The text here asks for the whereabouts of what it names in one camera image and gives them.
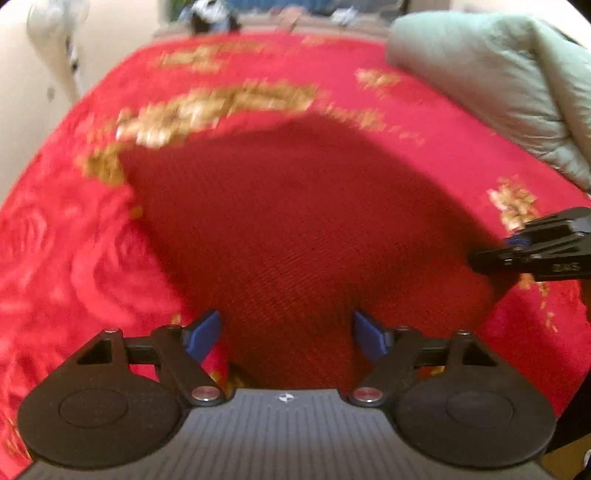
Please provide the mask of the dark red knit sweater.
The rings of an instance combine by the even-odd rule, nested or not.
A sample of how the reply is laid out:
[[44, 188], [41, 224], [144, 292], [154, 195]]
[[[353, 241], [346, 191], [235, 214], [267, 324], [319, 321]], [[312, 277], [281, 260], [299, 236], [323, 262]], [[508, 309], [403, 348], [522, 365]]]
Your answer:
[[120, 161], [170, 286], [191, 312], [221, 314], [231, 364], [266, 388], [349, 391], [370, 371], [356, 311], [443, 337], [515, 281], [470, 268], [499, 242], [458, 201], [322, 115]]

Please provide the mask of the red floral bed blanket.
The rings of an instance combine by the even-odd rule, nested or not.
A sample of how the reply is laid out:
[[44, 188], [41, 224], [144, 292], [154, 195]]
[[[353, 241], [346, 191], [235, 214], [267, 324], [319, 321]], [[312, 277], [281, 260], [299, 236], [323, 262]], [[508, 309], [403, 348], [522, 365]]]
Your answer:
[[[216, 35], [153, 45], [114, 68], [45, 141], [1, 210], [1, 475], [29, 464], [16, 425], [24, 397], [99, 331], [143, 336], [186, 324], [139, 220], [120, 156], [195, 135], [322, 115], [404, 160], [501, 238], [586, 203], [554, 170], [423, 81], [378, 42]], [[522, 277], [468, 328], [562, 413], [590, 367], [575, 282]]]

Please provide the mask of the light green duvet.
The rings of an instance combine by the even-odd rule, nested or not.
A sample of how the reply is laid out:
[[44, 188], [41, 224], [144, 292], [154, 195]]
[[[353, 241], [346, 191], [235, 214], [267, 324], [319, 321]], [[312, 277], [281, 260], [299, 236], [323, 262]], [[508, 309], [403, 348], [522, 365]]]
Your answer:
[[523, 15], [431, 11], [394, 20], [386, 57], [590, 189], [588, 48]]

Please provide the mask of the pink cloth on sill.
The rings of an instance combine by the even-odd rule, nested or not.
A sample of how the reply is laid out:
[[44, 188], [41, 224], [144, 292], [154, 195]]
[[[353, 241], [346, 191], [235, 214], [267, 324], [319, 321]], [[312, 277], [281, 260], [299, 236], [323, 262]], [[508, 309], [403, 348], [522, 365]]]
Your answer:
[[308, 15], [308, 10], [303, 6], [290, 5], [283, 8], [273, 8], [270, 15], [276, 20], [278, 30], [291, 32], [296, 28], [297, 22]]

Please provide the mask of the white standing fan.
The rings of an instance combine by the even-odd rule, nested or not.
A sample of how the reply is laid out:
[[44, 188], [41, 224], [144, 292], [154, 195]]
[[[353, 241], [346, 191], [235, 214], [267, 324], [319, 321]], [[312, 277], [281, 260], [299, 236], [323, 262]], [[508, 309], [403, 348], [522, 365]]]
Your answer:
[[89, 1], [43, 0], [33, 1], [27, 15], [26, 31], [34, 51], [71, 104], [84, 93], [74, 35], [89, 10]]

